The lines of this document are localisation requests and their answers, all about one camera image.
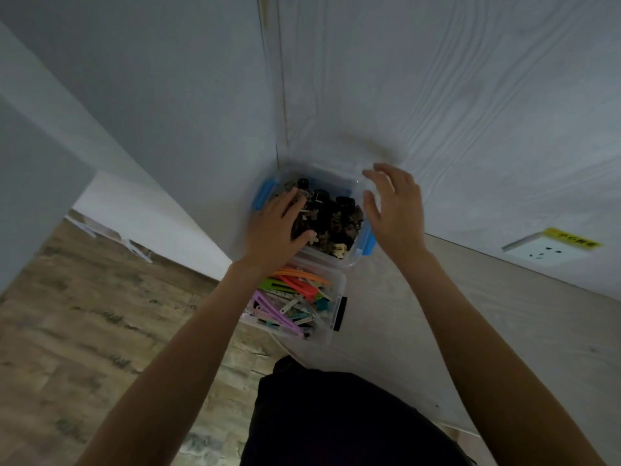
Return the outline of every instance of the person's right hand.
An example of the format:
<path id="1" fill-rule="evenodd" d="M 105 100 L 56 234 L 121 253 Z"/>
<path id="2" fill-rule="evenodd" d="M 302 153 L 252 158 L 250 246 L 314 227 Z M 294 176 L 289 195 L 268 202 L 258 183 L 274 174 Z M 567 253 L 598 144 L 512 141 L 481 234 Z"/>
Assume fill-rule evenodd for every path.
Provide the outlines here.
<path id="1" fill-rule="evenodd" d="M 400 168 L 385 163 L 375 163 L 373 168 L 362 174 L 375 183 L 382 210 L 377 209 L 373 193 L 367 190 L 365 213 L 379 245 L 401 266 L 427 250 L 420 187 Z"/>

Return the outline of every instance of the wooden floor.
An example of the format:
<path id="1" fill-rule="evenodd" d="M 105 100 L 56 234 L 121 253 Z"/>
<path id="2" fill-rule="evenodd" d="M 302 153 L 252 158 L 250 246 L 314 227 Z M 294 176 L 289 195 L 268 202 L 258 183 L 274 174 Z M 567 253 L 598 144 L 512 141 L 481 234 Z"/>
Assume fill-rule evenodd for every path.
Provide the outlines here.
<path id="1" fill-rule="evenodd" d="M 0 298 L 0 464 L 71 465 L 215 282 L 63 222 Z M 239 325 L 175 465 L 234 465 L 285 353 Z"/>

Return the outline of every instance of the wood grain pattern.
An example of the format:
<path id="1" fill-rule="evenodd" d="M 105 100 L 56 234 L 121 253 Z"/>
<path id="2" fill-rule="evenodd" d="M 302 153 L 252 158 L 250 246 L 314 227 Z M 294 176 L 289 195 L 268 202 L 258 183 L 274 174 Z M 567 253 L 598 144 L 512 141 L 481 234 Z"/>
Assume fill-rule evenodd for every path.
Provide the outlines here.
<path id="1" fill-rule="evenodd" d="M 621 0 L 278 3 L 290 155 L 401 165 L 430 234 L 497 258 L 586 235 L 605 251 L 579 264 L 509 261 L 621 299 Z"/>
<path id="2" fill-rule="evenodd" d="M 620 463 L 621 303 L 435 237 L 427 245 L 604 459 Z M 376 249 L 346 275 L 347 310 L 330 347 L 284 346 L 309 367 L 353 372 L 434 421 L 474 431 L 420 306 L 386 254 Z"/>
<path id="3" fill-rule="evenodd" d="M 0 298 L 0 464 L 74 464 L 215 282 L 64 222 Z M 260 378 L 284 351 L 240 324 L 176 466 L 239 464 Z"/>

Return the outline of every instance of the clear plastic container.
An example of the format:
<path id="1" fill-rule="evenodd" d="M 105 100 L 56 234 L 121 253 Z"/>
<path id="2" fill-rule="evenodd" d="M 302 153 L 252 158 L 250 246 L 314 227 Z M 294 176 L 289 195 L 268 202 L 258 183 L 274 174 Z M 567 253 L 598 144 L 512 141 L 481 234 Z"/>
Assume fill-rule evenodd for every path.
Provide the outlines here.
<path id="1" fill-rule="evenodd" d="M 347 178 L 342 174 L 337 174 L 337 172 L 329 172 L 312 165 L 296 162 L 287 163 L 276 172 L 273 178 L 263 182 L 253 201 L 253 209 L 259 211 L 276 192 L 282 190 L 285 183 L 297 181 L 299 178 L 308 178 L 311 189 L 325 189 L 330 193 L 332 199 L 337 196 L 353 197 L 356 204 L 362 209 L 362 193 L 365 186 L 360 179 Z M 374 246 L 375 236 L 365 216 L 360 233 L 354 240 L 352 248 L 346 253 L 345 258 L 341 259 L 328 255 L 310 245 L 305 245 L 298 255 L 308 258 L 310 261 L 319 261 L 324 265 L 345 268 L 356 263 L 363 255 L 370 255 Z"/>
<path id="2" fill-rule="evenodd" d="M 337 323 L 339 316 L 339 309 L 345 310 L 345 308 L 341 308 L 341 300 L 343 293 L 345 292 L 345 283 L 346 277 L 343 272 L 335 269 L 329 268 L 327 266 L 313 263 L 304 258 L 294 257 L 288 263 L 288 266 L 293 266 L 295 268 L 300 268 L 305 272 L 316 274 L 317 276 L 321 276 L 328 280 L 331 285 L 329 290 L 326 291 L 327 295 L 332 299 L 328 302 L 328 310 L 318 312 L 318 317 L 315 319 L 315 332 L 304 338 L 305 341 L 317 345 L 327 346 L 330 344 L 330 340 L 332 339 L 332 332 Z M 258 327 L 261 330 L 266 330 L 277 337 L 298 337 L 295 333 L 290 332 L 283 328 L 283 326 L 279 328 L 272 328 L 260 323 L 257 320 L 257 317 L 252 316 L 248 313 L 243 313 L 240 321 L 245 324 Z"/>

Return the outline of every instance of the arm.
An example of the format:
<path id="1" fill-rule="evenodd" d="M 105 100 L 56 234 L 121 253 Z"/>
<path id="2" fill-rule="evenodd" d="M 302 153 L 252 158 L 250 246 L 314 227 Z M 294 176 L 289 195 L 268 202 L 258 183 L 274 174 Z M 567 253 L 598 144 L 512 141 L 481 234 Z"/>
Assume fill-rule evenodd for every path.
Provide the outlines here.
<path id="1" fill-rule="evenodd" d="M 121 397 L 78 466 L 167 465 L 174 459 L 255 289 L 313 237 L 306 232 L 291 242 L 291 226 L 305 199 L 283 213 L 296 192 L 275 198 L 255 216 L 244 258 L 229 267 L 194 317 Z"/>
<path id="2" fill-rule="evenodd" d="M 603 465 L 561 404 L 425 248 L 422 198 L 412 175 L 385 164 L 364 174 L 381 198 L 380 212 L 365 193 L 377 241 L 419 300 L 462 402 L 498 464 Z"/>

